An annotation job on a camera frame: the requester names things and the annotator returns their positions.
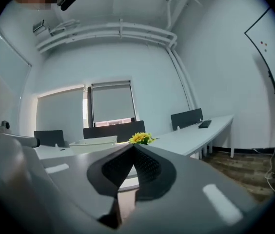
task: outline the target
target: window blind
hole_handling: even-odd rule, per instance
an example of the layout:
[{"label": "window blind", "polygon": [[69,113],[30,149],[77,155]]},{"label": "window blind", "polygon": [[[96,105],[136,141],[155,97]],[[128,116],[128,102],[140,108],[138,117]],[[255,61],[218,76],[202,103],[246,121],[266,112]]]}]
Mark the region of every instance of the window blind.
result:
[{"label": "window blind", "polygon": [[[5,43],[0,37],[0,78],[4,81],[4,86],[12,95],[7,104],[2,104],[5,109],[4,115],[0,118],[10,123],[13,134],[19,134],[19,110],[20,100],[26,83],[30,67]],[[7,91],[2,90],[2,97]]]},{"label": "window blind", "polygon": [[83,139],[83,89],[38,99],[37,130],[63,130],[68,143]]},{"label": "window blind", "polygon": [[93,122],[135,117],[129,81],[93,84],[92,93]]}]

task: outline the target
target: white ceiling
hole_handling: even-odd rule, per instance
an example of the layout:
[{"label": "white ceiling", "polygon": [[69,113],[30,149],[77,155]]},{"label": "white ceiling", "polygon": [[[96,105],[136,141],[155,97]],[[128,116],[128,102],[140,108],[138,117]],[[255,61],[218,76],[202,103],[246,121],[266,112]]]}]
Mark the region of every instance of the white ceiling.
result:
[{"label": "white ceiling", "polygon": [[[70,19],[80,20],[83,25],[113,22],[142,23],[160,28],[167,26],[168,0],[77,0],[66,11],[55,4],[52,7],[55,17],[45,18],[50,24]],[[182,8],[188,0],[171,1],[172,28]]]}]

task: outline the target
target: power cord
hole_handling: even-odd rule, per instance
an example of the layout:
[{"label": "power cord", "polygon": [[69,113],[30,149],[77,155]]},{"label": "power cord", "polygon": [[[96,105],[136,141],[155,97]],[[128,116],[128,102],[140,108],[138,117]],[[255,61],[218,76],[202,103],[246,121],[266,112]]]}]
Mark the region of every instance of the power cord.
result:
[{"label": "power cord", "polygon": [[264,175],[264,178],[266,179],[266,181],[268,182],[270,188],[273,190],[274,194],[275,194],[275,190],[274,188],[272,187],[272,185],[270,184],[269,180],[273,178],[273,175],[275,173],[271,172],[271,170],[273,169],[273,166],[272,166],[272,158],[274,157],[275,155],[275,148],[274,148],[274,152],[273,154],[264,154],[264,153],[261,153],[261,152],[258,152],[256,149],[253,148],[254,151],[256,151],[257,153],[259,154],[263,154],[263,155],[271,155],[271,158],[270,158],[270,168],[269,170],[266,172],[266,174]]}]

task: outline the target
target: security camera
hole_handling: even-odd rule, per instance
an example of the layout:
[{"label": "security camera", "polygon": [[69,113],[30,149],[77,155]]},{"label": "security camera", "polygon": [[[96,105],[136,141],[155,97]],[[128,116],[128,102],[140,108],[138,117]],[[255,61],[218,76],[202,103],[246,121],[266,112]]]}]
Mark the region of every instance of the security camera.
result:
[{"label": "security camera", "polygon": [[58,2],[61,10],[67,10],[76,0],[61,0]]}]

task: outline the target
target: yellow flower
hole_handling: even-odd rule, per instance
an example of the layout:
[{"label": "yellow flower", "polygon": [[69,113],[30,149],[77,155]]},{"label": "yellow flower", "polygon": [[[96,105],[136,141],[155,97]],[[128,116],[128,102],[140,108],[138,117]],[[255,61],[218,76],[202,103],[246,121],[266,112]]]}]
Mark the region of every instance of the yellow flower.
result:
[{"label": "yellow flower", "polygon": [[149,133],[136,133],[135,135],[132,136],[131,139],[129,139],[131,144],[137,144],[141,141],[143,141],[146,137],[151,137],[152,135]]}]

